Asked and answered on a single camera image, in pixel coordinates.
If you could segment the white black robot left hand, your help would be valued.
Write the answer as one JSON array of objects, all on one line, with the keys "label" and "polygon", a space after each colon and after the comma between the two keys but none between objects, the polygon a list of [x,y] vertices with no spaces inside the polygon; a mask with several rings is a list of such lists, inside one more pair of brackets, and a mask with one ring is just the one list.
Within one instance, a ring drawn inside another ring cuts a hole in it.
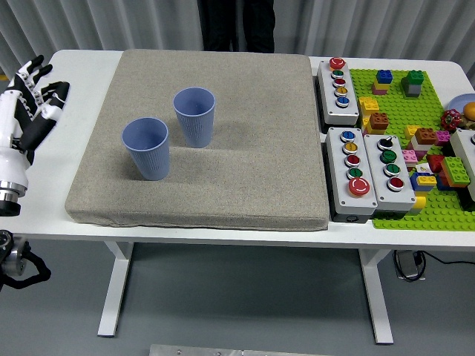
[{"label": "white black robot left hand", "polygon": [[70,84],[38,82],[52,71],[40,55],[23,65],[1,94],[1,180],[26,185],[34,151],[52,131],[65,106]]}]

